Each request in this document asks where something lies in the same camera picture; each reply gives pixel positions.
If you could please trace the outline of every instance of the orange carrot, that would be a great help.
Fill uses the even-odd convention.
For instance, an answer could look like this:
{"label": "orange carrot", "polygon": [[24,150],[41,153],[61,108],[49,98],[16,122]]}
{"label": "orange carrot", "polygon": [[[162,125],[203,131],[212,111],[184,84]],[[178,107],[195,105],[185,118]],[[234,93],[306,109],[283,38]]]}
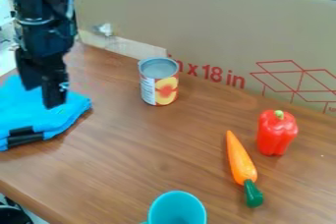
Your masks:
{"label": "orange carrot", "polygon": [[235,181],[242,186],[245,180],[255,182],[257,173],[248,153],[231,131],[226,133],[226,138],[231,171]]}
{"label": "orange carrot", "polygon": [[263,194],[254,184],[257,173],[248,153],[231,131],[226,133],[226,142],[231,171],[235,181],[244,186],[247,206],[254,208],[262,205]]}

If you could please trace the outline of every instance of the pepper stem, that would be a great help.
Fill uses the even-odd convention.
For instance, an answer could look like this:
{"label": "pepper stem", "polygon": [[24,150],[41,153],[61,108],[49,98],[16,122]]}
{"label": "pepper stem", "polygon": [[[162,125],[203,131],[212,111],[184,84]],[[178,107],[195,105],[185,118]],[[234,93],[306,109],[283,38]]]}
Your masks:
{"label": "pepper stem", "polygon": [[274,114],[280,120],[284,120],[284,118],[285,118],[285,114],[282,110],[276,110],[276,111],[274,111]]}
{"label": "pepper stem", "polygon": [[250,208],[255,208],[263,203],[262,192],[256,187],[252,180],[244,181],[244,191],[247,201],[247,206]]}

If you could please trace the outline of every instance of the red bell pepper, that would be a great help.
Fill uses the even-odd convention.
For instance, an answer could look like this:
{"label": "red bell pepper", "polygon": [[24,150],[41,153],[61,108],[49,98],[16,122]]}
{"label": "red bell pepper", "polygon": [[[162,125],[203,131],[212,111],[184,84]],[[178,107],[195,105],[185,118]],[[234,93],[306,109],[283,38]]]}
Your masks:
{"label": "red bell pepper", "polygon": [[264,155],[283,155],[298,132],[292,114],[281,110],[266,110],[259,117],[257,148]]}

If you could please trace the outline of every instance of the can label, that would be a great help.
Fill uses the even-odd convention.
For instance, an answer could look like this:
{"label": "can label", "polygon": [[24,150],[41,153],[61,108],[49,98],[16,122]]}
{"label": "can label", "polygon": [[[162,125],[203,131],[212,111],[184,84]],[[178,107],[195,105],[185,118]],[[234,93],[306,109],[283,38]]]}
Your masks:
{"label": "can label", "polygon": [[178,96],[178,74],[166,79],[151,79],[140,75],[141,97],[151,105],[168,105]]}
{"label": "can label", "polygon": [[155,102],[155,79],[147,78],[140,75],[141,97],[143,101],[151,105],[156,105]]}

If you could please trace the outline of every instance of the can lid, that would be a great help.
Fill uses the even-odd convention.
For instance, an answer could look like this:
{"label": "can lid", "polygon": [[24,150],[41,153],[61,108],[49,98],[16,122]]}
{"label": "can lid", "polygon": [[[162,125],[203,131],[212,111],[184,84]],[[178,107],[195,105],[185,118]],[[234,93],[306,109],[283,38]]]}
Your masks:
{"label": "can lid", "polygon": [[176,75],[179,65],[169,58],[151,57],[139,61],[139,71],[147,78],[164,79]]}

